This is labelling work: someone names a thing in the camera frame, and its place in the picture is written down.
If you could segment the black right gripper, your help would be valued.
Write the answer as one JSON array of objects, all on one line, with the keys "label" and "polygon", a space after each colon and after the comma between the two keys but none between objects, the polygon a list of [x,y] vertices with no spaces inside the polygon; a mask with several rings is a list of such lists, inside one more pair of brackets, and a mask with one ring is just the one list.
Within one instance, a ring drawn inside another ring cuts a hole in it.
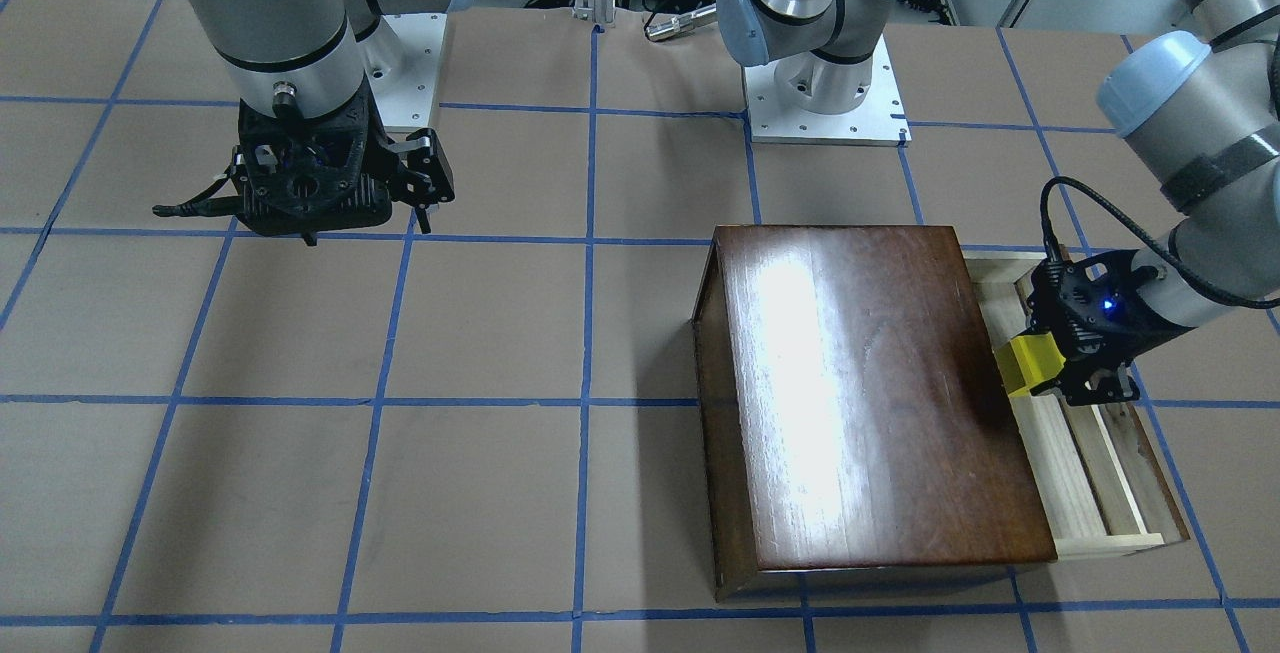
[{"label": "black right gripper", "polygon": [[319,232],[379,227],[393,202],[412,207],[419,230],[430,234],[431,211],[456,198],[439,134],[421,128],[388,143],[388,151],[367,99],[301,125],[241,102],[237,133],[244,170],[236,178],[236,216],[261,237],[312,239]]}]

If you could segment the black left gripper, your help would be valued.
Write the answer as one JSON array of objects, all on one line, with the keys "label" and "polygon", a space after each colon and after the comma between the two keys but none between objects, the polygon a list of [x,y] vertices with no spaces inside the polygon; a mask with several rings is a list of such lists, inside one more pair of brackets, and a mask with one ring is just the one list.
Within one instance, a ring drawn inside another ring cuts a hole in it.
[{"label": "black left gripper", "polygon": [[1051,255],[1030,273],[1027,332],[1048,333],[1062,367],[1030,387],[1032,394],[1060,394],[1070,406],[1112,405],[1140,397],[1132,375],[1138,353],[1158,342],[1161,325],[1138,289],[1158,269],[1133,269],[1133,251],[1112,251],[1071,261]]}]

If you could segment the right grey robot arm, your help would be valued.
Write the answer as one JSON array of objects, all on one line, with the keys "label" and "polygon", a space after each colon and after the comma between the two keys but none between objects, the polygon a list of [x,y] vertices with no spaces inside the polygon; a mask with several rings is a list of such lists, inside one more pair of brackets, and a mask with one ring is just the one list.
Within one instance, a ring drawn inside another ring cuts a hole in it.
[{"label": "right grey robot arm", "polygon": [[239,93],[225,172],[156,216],[234,216],[261,237],[421,233],[456,198],[430,125],[447,15],[474,0],[189,0]]}]

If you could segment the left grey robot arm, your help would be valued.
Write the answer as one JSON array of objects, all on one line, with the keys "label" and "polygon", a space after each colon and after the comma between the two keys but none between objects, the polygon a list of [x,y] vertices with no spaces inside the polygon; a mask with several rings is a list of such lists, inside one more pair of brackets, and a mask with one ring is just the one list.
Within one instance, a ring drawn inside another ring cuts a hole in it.
[{"label": "left grey robot arm", "polygon": [[[773,65],[794,106],[832,115],[861,102],[890,1],[716,0],[716,12],[739,65]],[[1277,307],[1277,0],[1181,1],[1199,35],[1143,44],[1096,96],[1181,222],[1152,237],[1088,184],[1047,182],[1028,326],[996,353],[1009,394],[1133,401],[1140,353],[1230,309]]]}]

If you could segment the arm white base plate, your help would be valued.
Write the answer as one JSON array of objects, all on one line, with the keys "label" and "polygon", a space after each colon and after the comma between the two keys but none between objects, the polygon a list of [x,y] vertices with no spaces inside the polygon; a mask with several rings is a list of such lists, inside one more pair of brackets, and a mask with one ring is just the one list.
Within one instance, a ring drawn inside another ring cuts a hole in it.
[{"label": "arm white base plate", "polygon": [[751,140],[760,143],[899,146],[913,134],[886,38],[852,65],[814,55],[742,70]]},{"label": "arm white base plate", "polygon": [[408,133],[434,125],[447,26],[444,12],[384,15],[360,42],[387,131]]}]

